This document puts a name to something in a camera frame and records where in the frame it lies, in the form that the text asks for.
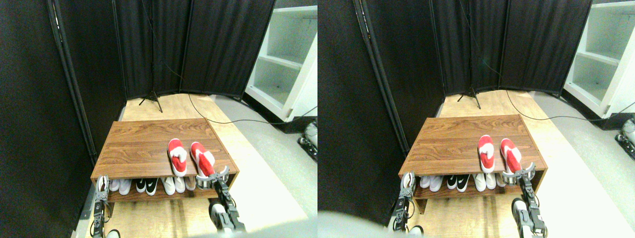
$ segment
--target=white sneaker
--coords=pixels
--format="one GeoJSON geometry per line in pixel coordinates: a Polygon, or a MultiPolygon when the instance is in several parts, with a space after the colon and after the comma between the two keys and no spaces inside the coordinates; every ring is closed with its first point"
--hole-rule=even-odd
{"type": "Polygon", "coordinates": [[[114,192],[119,189],[119,180],[111,180],[110,181],[110,191],[114,192]]]}
{"type": "Polygon", "coordinates": [[[184,177],[185,178],[185,187],[187,190],[194,191],[196,188],[196,178],[194,177],[184,177]]]}
{"type": "Polygon", "coordinates": [[[174,178],[174,188],[179,194],[185,192],[185,180],[183,180],[183,177],[174,178]]]}
{"type": "Polygon", "coordinates": [[[436,192],[443,184],[443,176],[430,176],[430,191],[436,192]]]}
{"type": "Polygon", "coordinates": [[[119,194],[127,195],[132,187],[132,180],[119,180],[119,194]]]}
{"type": "Polygon", "coordinates": [[[421,181],[419,181],[419,187],[427,188],[430,186],[430,176],[421,176],[421,181]]]}
{"type": "Polygon", "coordinates": [[[161,181],[163,182],[163,188],[165,188],[165,193],[168,195],[174,194],[174,191],[175,191],[174,178],[172,177],[161,178],[161,181]]]}
{"type": "Polygon", "coordinates": [[[496,174],[496,185],[498,185],[499,187],[504,187],[505,185],[507,185],[505,183],[505,180],[503,180],[503,175],[501,175],[500,173],[496,174]]]}
{"type": "Polygon", "coordinates": [[[478,190],[479,192],[482,192],[485,190],[486,182],[485,182],[485,175],[482,173],[478,173],[474,175],[474,183],[476,184],[476,190],[478,190]]]}
{"type": "Polygon", "coordinates": [[[485,183],[487,183],[487,189],[495,189],[496,188],[496,178],[493,173],[485,174],[485,183]]]}

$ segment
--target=black and white sneaker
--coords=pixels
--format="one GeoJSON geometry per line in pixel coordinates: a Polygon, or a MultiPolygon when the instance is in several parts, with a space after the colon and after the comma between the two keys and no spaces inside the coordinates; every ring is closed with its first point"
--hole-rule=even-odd
{"type": "Polygon", "coordinates": [[[457,190],[459,192],[465,192],[469,178],[470,175],[457,175],[457,190]]]}
{"type": "Polygon", "coordinates": [[[452,190],[457,187],[457,176],[456,175],[446,175],[446,180],[448,180],[448,189],[452,190]]]}
{"type": "Polygon", "coordinates": [[[141,178],[137,178],[132,180],[132,184],[137,186],[137,192],[145,192],[145,180],[141,178]]]}
{"type": "Polygon", "coordinates": [[[145,179],[145,193],[153,196],[157,192],[157,183],[159,178],[146,178],[145,179]]]}

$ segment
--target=wooden shoe rack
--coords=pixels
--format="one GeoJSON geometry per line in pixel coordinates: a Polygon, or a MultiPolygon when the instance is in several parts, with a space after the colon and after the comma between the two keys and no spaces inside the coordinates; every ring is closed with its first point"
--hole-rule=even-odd
{"type": "MultiPolygon", "coordinates": [[[[218,139],[218,135],[203,118],[176,119],[160,121],[116,121],[112,124],[106,142],[91,180],[93,184],[99,176],[108,175],[110,180],[134,178],[159,178],[175,176],[168,158],[168,142],[179,138],[185,150],[190,150],[192,142],[200,142],[215,158],[214,170],[220,172],[229,167],[227,184],[232,186],[239,170],[227,149],[218,139]]],[[[187,173],[185,176],[197,175],[196,165],[191,155],[187,156],[187,173]]],[[[132,184],[127,195],[119,191],[108,194],[108,202],[120,201],[148,201],[163,199],[184,199],[190,197],[216,198],[218,194],[213,189],[194,191],[185,190],[183,193],[166,194],[163,184],[158,181],[156,193],[153,196],[145,192],[139,193],[132,184]]]]}
{"type": "MultiPolygon", "coordinates": [[[[437,192],[419,187],[421,176],[482,173],[478,157],[478,141],[483,135],[491,136],[496,151],[500,150],[500,141],[503,138],[509,138],[514,142],[522,154],[522,167],[527,168],[532,162],[536,166],[536,174],[531,184],[533,189],[538,191],[547,172],[547,164],[520,115],[428,118],[399,171],[399,177],[410,171],[418,177],[413,198],[420,213],[424,213],[428,199],[522,194],[519,186],[510,185],[497,186],[493,190],[486,188],[478,192],[473,176],[470,176],[465,192],[448,189],[445,179],[437,192]]],[[[494,160],[494,173],[503,172],[505,162],[500,152],[494,154],[494,160]]]]}

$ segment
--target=shoe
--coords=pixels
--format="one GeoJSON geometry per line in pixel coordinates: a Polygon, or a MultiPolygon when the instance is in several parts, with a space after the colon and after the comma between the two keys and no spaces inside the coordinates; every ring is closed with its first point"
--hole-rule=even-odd
{"type": "Polygon", "coordinates": [[[185,180],[182,177],[174,178],[174,188],[177,190],[179,194],[185,192],[185,180]]]}
{"type": "Polygon", "coordinates": [[[111,180],[110,181],[110,191],[114,192],[119,189],[119,180],[111,180]]]}
{"type": "Polygon", "coordinates": [[[456,175],[449,175],[449,176],[445,176],[445,177],[448,180],[448,189],[450,189],[450,190],[455,189],[457,187],[457,176],[456,175]]]}
{"type": "Polygon", "coordinates": [[[467,181],[469,180],[470,175],[458,175],[457,176],[457,190],[459,192],[465,192],[467,189],[467,181]]]}
{"type": "Polygon", "coordinates": [[[485,175],[482,173],[475,174],[474,184],[476,184],[476,190],[478,190],[479,192],[484,191],[486,187],[485,175]]]}
{"type": "Polygon", "coordinates": [[[494,142],[488,135],[478,140],[478,153],[481,158],[481,169],[484,173],[494,172],[494,142]]]}
{"type": "Polygon", "coordinates": [[[496,178],[493,173],[485,174],[485,183],[487,184],[487,189],[495,189],[496,188],[496,178]]]}
{"type": "Polygon", "coordinates": [[[183,143],[177,138],[168,143],[168,158],[172,163],[172,172],[177,177],[185,176],[187,172],[187,151],[183,148],[183,143]]]}
{"type": "Polygon", "coordinates": [[[516,148],[516,145],[514,145],[512,140],[504,138],[500,142],[500,151],[503,154],[505,161],[505,172],[515,173],[516,171],[522,169],[520,166],[520,160],[522,158],[520,150],[516,148]]]}
{"type": "Polygon", "coordinates": [[[203,145],[198,142],[192,143],[190,153],[192,158],[194,158],[194,162],[196,162],[199,176],[206,178],[214,173],[214,155],[207,151],[203,145]]]}
{"type": "Polygon", "coordinates": [[[503,180],[503,175],[501,175],[500,173],[496,174],[496,185],[498,185],[499,187],[504,187],[505,185],[507,185],[505,183],[505,180],[503,180]]]}
{"type": "Polygon", "coordinates": [[[436,192],[443,184],[443,176],[430,176],[430,191],[436,192]]]}
{"type": "Polygon", "coordinates": [[[168,195],[174,194],[174,191],[176,191],[176,188],[174,186],[174,178],[172,177],[161,178],[161,182],[163,183],[163,188],[165,189],[166,194],[168,195]]]}
{"type": "Polygon", "coordinates": [[[119,180],[119,194],[128,195],[132,187],[132,180],[119,180]]]}
{"type": "Polygon", "coordinates": [[[194,177],[184,177],[185,180],[185,188],[190,191],[194,191],[196,189],[196,179],[194,177]]]}
{"type": "Polygon", "coordinates": [[[419,187],[427,188],[430,186],[430,176],[421,176],[421,181],[419,181],[419,187]]]}
{"type": "Polygon", "coordinates": [[[159,182],[158,178],[146,178],[145,179],[145,193],[154,196],[157,192],[157,183],[159,182]]]}
{"type": "Polygon", "coordinates": [[[137,186],[137,192],[145,192],[145,179],[134,179],[132,182],[137,186]]]}

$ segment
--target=red and white sneaker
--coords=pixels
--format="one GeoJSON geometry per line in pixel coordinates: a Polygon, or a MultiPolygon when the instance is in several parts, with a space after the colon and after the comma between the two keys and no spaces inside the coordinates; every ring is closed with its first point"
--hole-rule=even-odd
{"type": "Polygon", "coordinates": [[[494,142],[490,136],[484,135],[478,140],[478,154],[483,172],[494,172],[494,142]]]}
{"type": "Polygon", "coordinates": [[[503,153],[503,158],[505,160],[506,173],[514,173],[522,169],[520,166],[520,160],[522,158],[520,150],[516,148],[516,145],[514,145],[512,140],[504,138],[500,142],[500,151],[503,153]]]}
{"type": "Polygon", "coordinates": [[[168,158],[172,163],[172,172],[177,177],[185,176],[187,172],[187,151],[183,148],[183,143],[177,138],[168,143],[168,158]]]}
{"type": "Polygon", "coordinates": [[[199,176],[207,177],[214,173],[214,155],[207,151],[203,145],[198,142],[192,143],[190,153],[196,162],[199,176]]]}

